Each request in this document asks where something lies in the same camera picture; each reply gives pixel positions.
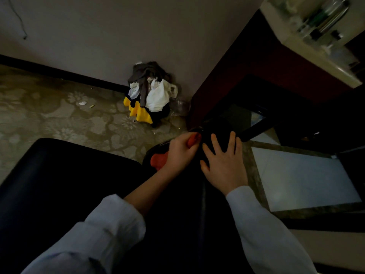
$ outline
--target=hand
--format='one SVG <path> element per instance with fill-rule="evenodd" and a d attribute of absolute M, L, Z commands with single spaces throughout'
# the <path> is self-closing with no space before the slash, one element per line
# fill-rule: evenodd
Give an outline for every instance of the hand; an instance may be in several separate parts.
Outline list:
<path fill-rule="evenodd" d="M 162 169 L 173 171 L 178 175 L 188 166 L 199 147 L 199 142 L 195 143 L 191 148 L 187 147 L 188 140 L 192 134 L 194 132 L 184 133 L 171 140 L 167 162 Z"/>
<path fill-rule="evenodd" d="M 232 190 L 247 186 L 248 179 L 244 161 L 242 158 L 242 142 L 240 138 L 235 138 L 235 132 L 231 132 L 227 152 L 222 152 L 217 137 L 212 134 L 212 143 L 215 155 L 204 143 L 203 151 L 208 158 L 209 166 L 204 161 L 200 161 L 202 171 L 207 180 L 225 196 Z"/>

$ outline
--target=yellow cloth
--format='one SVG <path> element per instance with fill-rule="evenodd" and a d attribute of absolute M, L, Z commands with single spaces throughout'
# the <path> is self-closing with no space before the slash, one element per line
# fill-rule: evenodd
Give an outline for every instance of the yellow cloth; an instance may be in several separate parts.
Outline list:
<path fill-rule="evenodd" d="M 123 101 L 124 106 L 129 107 L 130 110 L 130 116 L 137 116 L 136 120 L 138 122 L 147 122 L 149 124 L 152 124 L 153 121 L 151 119 L 151 116 L 148 114 L 147 110 L 145 108 L 141 108 L 139 106 L 139 102 L 136 101 L 135 106 L 131 106 L 131 101 L 125 97 Z"/>

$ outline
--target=person's right hand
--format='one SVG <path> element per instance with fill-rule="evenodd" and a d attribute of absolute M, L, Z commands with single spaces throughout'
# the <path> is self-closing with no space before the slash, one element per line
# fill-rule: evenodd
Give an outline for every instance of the person's right hand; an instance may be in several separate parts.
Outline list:
<path fill-rule="evenodd" d="M 207 180 L 225 196 L 232 190 L 247 186 L 248 179 L 242 158 L 242 142 L 235 138 L 235 132 L 231 132 L 227 152 L 222 152 L 217 137 L 212 134 L 212 143 L 215 155 L 204 143 L 203 151 L 208 158 L 209 167 L 201 160 L 200 166 Z"/>

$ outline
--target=person's left hand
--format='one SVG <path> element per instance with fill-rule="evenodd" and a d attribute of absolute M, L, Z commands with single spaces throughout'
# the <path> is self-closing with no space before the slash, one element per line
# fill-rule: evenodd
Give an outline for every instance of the person's left hand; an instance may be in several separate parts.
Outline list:
<path fill-rule="evenodd" d="M 166 164 L 163 166 L 164 169 L 173 171 L 174 174 L 178 175 L 188 166 L 199 147 L 199 142 L 191 148 L 187 147 L 188 140 L 194 133 L 184 133 L 170 141 L 169 155 Z"/>

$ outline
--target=marble border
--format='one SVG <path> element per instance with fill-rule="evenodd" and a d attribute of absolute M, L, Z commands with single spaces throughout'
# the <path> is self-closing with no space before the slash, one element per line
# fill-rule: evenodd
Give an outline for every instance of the marble border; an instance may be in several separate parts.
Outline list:
<path fill-rule="evenodd" d="M 265 191 L 263 189 L 263 185 L 261 182 L 261 178 L 258 172 L 258 168 L 256 165 L 255 158 L 253 156 L 252 147 L 269 149 L 275 151 L 283 151 L 295 154 L 302 154 L 308 156 L 317 156 L 324 158 L 331 158 L 331 155 L 324 154 L 315 151 L 302 150 L 292 147 L 280 146 L 270 143 L 262 143 L 258 141 L 248 141 L 242 143 L 242 153 L 244 159 L 244 165 L 246 167 L 247 176 L 249 180 L 249 186 L 254 191 L 256 198 L 261 203 L 263 207 L 269 209 L 269 203 L 267 202 L 267 198 L 265 195 Z M 296 210 L 283 210 L 279 212 L 271 212 L 273 215 L 280 219 L 285 218 L 296 218 L 296 219 L 304 219 L 310 218 L 313 216 L 318 216 L 327 213 L 339 213 L 339 212 L 350 212 L 355 210 L 365 209 L 365 205 L 363 202 L 358 203 L 349 203 L 349 204 L 340 204 L 340 205 L 331 205 L 331 206 L 322 206 L 322 207 L 312 207 L 305 209 L 296 209 Z"/>

